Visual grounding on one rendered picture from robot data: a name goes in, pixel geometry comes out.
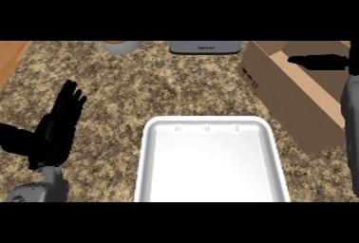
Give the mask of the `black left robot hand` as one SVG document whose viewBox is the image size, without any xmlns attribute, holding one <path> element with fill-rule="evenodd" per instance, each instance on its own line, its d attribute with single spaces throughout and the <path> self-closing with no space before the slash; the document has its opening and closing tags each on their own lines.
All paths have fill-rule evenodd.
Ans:
<svg viewBox="0 0 359 243">
<path fill-rule="evenodd" d="M 28 158 L 29 170 L 60 166 L 68 160 L 86 101 L 77 83 L 66 80 L 50 113 L 41 117 L 34 132 L 0 122 L 0 148 Z"/>
</svg>

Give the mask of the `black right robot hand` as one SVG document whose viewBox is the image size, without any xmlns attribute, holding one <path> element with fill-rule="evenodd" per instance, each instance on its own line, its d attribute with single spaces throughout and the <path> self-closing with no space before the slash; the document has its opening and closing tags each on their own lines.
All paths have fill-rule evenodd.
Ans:
<svg viewBox="0 0 359 243">
<path fill-rule="evenodd" d="M 347 70 L 350 75 L 359 75 L 359 61 L 337 54 L 289 56 L 288 62 L 309 70 Z"/>
</svg>

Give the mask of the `brown cardboard box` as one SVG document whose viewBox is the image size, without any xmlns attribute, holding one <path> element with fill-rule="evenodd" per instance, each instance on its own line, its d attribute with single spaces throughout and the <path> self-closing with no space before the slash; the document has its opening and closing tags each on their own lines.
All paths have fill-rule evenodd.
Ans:
<svg viewBox="0 0 359 243">
<path fill-rule="evenodd" d="M 303 152 L 313 154 L 346 144 L 341 95 L 344 70 L 309 70 L 288 62 L 291 56 L 346 56 L 341 41 L 253 41 L 239 75 Z"/>
</svg>

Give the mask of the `white plastic tray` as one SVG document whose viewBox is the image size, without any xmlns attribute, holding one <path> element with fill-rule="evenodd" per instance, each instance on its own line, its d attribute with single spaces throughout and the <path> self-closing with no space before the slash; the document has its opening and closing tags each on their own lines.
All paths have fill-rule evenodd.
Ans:
<svg viewBox="0 0 359 243">
<path fill-rule="evenodd" d="M 158 116 L 143 129 L 137 202 L 288 202 L 270 126 L 256 116 Z"/>
</svg>

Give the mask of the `brown wooden board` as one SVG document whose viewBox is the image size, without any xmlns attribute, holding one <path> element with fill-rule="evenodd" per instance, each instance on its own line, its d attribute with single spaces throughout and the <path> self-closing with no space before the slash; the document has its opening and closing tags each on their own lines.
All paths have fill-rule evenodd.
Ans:
<svg viewBox="0 0 359 243">
<path fill-rule="evenodd" d="M 0 41 L 0 91 L 31 44 L 31 41 Z"/>
</svg>

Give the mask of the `dark grey appliance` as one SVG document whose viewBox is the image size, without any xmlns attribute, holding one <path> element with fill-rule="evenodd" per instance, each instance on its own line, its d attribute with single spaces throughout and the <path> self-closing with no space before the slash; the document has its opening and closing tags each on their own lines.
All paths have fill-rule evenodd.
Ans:
<svg viewBox="0 0 359 243">
<path fill-rule="evenodd" d="M 183 55 L 226 55 L 241 50 L 239 41 L 171 41 L 170 52 Z"/>
</svg>

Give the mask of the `grey round container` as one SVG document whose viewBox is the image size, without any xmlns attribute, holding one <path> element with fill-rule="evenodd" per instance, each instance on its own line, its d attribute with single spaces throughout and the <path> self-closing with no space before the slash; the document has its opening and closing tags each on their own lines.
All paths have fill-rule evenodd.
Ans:
<svg viewBox="0 0 359 243">
<path fill-rule="evenodd" d="M 143 44 L 142 41 L 126 41 L 121 43 L 109 43 L 109 42 L 102 42 L 100 43 L 105 50 L 115 55 L 124 55 L 134 51 L 140 45 Z"/>
</svg>

